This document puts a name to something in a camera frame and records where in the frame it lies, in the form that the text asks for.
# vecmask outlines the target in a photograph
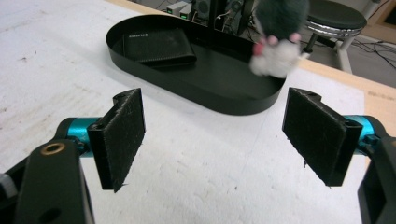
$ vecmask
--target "oval tray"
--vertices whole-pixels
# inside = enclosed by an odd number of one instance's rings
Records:
[[[190,40],[195,64],[151,68],[123,56],[123,35],[174,28],[183,29]],[[252,42],[173,16],[145,15],[121,21],[108,31],[106,42],[111,60],[120,69],[224,114],[262,112],[274,104],[285,82],[250,72]]]

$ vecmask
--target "white table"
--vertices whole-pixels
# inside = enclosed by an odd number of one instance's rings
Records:
[[[111,62],[106,33],[139,13],[106,1],[0,2],[0,172],[69,117],[101,117],[111,98],[141,88],[147,133],[124,186],[103,191],[82,159],[97,223],[360,223],[364,158],[327,188],[281,131],[288,86],[314,91],[340,114],[362,114],[364,94],[304,69],[260,114],[223,115]]]

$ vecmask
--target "plush toy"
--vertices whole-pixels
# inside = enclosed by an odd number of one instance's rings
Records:
[[[300,57],[298,34],[309,0],[259,0],[254,20],[260,41],[253,47],[250,70],[258,76],[286,78]]]

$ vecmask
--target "black stool seat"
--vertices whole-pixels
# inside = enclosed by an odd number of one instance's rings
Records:
[[[358,10],[331,1],[310,1],[308,20],[337,29],[360,29],[367,21]]]

